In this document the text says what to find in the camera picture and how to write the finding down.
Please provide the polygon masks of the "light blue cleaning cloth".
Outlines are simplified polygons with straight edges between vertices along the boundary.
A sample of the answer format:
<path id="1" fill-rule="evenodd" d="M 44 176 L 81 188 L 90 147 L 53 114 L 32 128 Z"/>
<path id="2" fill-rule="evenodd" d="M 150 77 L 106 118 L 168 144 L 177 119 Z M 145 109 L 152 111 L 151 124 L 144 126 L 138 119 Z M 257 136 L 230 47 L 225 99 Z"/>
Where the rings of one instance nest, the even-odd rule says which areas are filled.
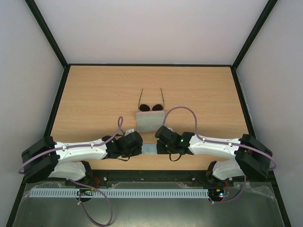
<path id="1" fill-rule="evenodd" d="M 157 144 L 143 144 L 142 154 L 157 155 Z"/>

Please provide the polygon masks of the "pink glasses case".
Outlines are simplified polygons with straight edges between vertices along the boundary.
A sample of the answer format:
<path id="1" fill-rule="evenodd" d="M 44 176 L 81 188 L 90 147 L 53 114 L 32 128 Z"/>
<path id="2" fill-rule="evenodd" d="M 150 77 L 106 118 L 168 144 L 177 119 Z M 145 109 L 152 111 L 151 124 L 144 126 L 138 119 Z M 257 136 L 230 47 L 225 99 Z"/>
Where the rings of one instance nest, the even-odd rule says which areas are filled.
<path id="1" fill-rule="evenodd" d="M 165 118 L 165 111 L 137 112 L 135 114 L 138 132 L 156 132 Z"/>

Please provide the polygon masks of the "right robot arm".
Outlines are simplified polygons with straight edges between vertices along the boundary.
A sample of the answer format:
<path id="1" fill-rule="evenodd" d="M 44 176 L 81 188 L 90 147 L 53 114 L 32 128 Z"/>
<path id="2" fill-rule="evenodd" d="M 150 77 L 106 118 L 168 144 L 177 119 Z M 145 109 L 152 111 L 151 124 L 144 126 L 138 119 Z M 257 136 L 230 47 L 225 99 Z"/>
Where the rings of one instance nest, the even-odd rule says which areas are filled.
<path id="1" fill-rule="evenodd" d="M 249 134 L 241 138 L 220 139 L 203 137 L 193 132 L 179 135 L 166 126 L 155 133 L 158 154 L 212 155 L 225 161 L 212 161 L 206 179 L 211 185 L 228 178 L 246 176 L 259 181 L 267 179 L 272 151 Z"/>

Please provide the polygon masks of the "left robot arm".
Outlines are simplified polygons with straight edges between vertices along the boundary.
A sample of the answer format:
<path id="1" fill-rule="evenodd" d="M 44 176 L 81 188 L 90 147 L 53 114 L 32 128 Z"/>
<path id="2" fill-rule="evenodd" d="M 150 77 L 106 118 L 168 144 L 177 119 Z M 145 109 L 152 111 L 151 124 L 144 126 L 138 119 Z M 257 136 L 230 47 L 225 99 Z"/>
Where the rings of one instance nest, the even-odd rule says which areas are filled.
<path id="1" fill-rule="evenodd" d="M 78 181 L 90 175 L 89 159 L 118 159 L 142 153 L 141 135 L 129 130 L 122 136 L 104 136 L 98 140 L 63 143 L 47 136 L 22 152 L 22 166 L 26 183 L 37 183 L 46 178 L 67 178 Z"/>

